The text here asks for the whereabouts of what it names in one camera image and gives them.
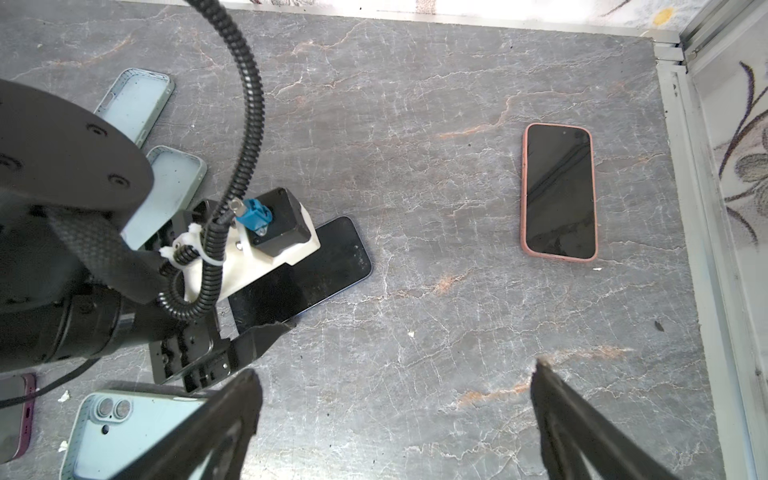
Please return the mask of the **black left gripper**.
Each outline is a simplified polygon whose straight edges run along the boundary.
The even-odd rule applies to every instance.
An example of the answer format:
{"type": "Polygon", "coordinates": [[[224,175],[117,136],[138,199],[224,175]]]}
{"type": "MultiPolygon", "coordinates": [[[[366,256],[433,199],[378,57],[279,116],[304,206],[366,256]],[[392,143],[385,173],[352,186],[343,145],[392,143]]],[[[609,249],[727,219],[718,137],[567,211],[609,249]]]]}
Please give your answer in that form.
{"type": "MultiPolygon", "coordinates": [[[[215,203],[202,200],[177,212],[150,240],[147,248],[166,246],[190,223],[203,224],[215,203]]],[[[221,335],[219,315],[187,323],[172,336],[149,345],[153,378],[157,384],[181,381],[188,393],[210,388],[260,359],[283,335],[295,328],[293,323],[271,323],[252,327],[233,342],[221,335]],[[230,347],[233,349],[233,363],[230,347]]]]}

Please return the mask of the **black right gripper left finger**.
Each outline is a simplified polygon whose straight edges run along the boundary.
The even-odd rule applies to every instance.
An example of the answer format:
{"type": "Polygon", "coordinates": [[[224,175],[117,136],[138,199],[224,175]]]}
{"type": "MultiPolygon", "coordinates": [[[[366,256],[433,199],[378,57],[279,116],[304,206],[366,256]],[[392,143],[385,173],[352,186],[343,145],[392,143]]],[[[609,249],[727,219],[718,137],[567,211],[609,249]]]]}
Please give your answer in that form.
{"type": "Polygon", "coordinates": [[[262,406],[260,379],[245,369],[115,477],[189,479],[202,467],[203,479],[239,479],[262,406]]]}

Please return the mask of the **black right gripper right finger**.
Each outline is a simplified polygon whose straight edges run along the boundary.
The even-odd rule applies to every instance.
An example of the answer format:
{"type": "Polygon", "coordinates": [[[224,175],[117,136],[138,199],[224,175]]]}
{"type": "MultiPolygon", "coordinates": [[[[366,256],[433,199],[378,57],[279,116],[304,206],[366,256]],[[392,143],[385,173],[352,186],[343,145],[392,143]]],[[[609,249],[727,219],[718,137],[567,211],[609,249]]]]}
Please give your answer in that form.
{"type": "Polygon", "coordinates": [[[588,465],[604,479],[675,477],[541,360],[532,374],[531,400],[551,479],[589,479],[588,465]]]}

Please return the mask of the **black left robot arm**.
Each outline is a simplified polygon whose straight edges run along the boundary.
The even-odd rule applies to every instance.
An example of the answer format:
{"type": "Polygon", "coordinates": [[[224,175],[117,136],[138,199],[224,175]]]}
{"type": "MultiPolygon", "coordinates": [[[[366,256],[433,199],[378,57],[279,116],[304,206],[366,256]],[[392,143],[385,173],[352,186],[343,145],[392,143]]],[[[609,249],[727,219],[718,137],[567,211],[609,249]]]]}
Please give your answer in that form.
{"type": "Polygon", "coordinates": [[[187,301],[188,254],[131,249],[122,227],[154,183],[141,150],[107,121],[53,94],[1,84],[1,369],[155,348],[159,382],[194,392],[261,357],[288,331],[256,327],[233,340],[215,332],[225,236],[242,203],[263,133],[263,90],[247,77],[244,154],[235,182],[204,217],[202,288],[187,301]]]}

